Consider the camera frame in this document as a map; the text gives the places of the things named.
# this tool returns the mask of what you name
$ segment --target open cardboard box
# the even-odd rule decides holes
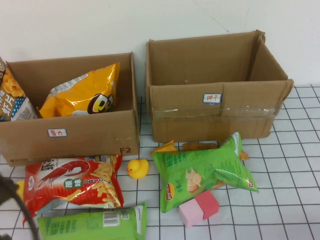
[[[146,105],[156,142],[265,138],[294,81],[259,30],[146,48]]]
[[[8,62],[34,107],[50,90],[89,71],[120,62],[117,106],[112,112],[0,123],[0,153],[10,166],[51,158],[136,155],[139,125],[133,53]],[[51,130],[63,136],[52,136]]]

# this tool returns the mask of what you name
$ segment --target chip bag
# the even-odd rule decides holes
[[[37,118],[29,98],[0,57],[0,122]]]
[[[39,217],[37,222],[42,240],[144,240],[147,207]]]
[[[108,112],[117,103],[120,63],[90,71],[53,88],[40,109],[43,118]]]
[[[160,207],[163,213],[211,189],[217,181],[258,192],[250,171],[240,161],[242,141],[234,133],[218,149],[155,152],[155,165],[162,177]]]
[[[94,208],[118,208],[124,198],[116,179],[122,156],[51,159],[25,167],[24,203],[34,217],[61,201]]]

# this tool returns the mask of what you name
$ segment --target yellow rubber duck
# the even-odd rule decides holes
[[[133,179],[141,179],[149,172],[149,163],[146,159],[133,159],[129,161],[126,172]]]

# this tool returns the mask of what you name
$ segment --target green chip bag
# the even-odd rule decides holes
[[[42,240],[144,240],[146,204],[129,209],[39,217]]]
[[[155,165],[162,177],[160,207],[163,213],[194,198],[217,182],[258,192],[251,172],[240,161],[242,141],[235,132],[218,149],[155,152]]]

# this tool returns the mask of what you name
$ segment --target pink foam block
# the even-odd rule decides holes
[[[212,193],[207,190],[194,197],[203,211],[203,219],[207,219],[219,211],[219,203]]]
[[[191,199],[179,206],[179,215],[184,225],[189,228],[202,221],[204,212],[195,199]]]

